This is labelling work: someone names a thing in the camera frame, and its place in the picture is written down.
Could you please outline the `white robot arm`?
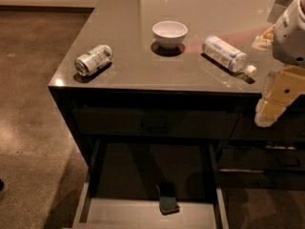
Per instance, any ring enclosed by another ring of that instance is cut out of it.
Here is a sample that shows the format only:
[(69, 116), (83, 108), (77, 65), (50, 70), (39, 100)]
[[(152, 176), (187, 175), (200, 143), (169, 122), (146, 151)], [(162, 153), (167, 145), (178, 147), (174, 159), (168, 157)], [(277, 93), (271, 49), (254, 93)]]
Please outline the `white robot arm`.
[(268, 72), (255, 108), (255, 124), (270, 127), (305, 93), (305, 0), (293, 0), (253, 47), (271, 49), (274, 59), (283, 63), (278, 72)]

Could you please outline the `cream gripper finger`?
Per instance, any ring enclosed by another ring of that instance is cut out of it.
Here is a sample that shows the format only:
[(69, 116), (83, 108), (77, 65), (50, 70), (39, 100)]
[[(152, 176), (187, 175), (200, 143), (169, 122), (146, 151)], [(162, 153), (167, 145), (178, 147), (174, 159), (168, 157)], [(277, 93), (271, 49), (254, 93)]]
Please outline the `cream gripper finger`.
[(255, 124), (263, 128), (272, 126), (304, 93), (304, 68), (285, 65), (278, 72), (269, 71), (255, 108)]

